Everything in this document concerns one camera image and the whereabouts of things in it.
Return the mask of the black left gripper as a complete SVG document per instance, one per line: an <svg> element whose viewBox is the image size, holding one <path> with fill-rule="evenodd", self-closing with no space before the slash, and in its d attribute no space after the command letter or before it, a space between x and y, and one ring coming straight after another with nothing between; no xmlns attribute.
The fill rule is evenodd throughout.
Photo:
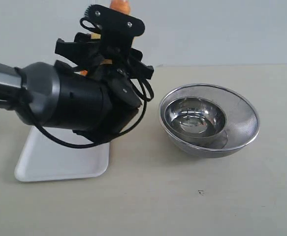
<svg viewBox="0 0 287 236"><path fill-rule="evenodd" d="M141 51L131 48L128 62L116 49L112 64L101 64L100 39L78 32L73 42L58 38L55 54L76 64L77 75L71 89L72 113L78 123L73 132L94 144L104 144L128 133L124 128L138 114L143 94L131 83L133 70L145 79L151 79L154 68L141 62Z"/></svg>

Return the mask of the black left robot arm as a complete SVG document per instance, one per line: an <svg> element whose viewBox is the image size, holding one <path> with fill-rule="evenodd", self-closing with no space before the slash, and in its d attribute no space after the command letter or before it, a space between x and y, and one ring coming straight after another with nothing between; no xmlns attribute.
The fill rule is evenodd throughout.
<svg viewBox="0 0 287 236"><path fill-rule="evenodd" d="M56 54L69 60L35 62L26 67L0 63L0 109L14 111L48 139L69 148L47 128L71 130L90 141L108 143L138 125L154 97L154 68L142 63L132 37L94 38L77 33L73 42L58 39Z"/></svg>

